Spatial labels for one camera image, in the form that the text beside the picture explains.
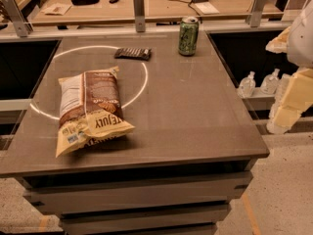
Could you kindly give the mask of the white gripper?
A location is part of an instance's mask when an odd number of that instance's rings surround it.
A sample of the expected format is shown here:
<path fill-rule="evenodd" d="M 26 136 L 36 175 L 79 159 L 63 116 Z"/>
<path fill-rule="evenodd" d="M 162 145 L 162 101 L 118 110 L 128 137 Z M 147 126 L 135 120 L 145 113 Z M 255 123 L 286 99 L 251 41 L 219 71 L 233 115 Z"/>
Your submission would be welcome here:
<path fill-rule="evenodd" d="M 301 115 L 313 105 L 313 0 L 293 21 L 265 47 L 272 53 L 286 53 L 299 67 L 294 74 L 283 74 L 275 94 L 267 130 L 283 134 L 293 127 Z"/>

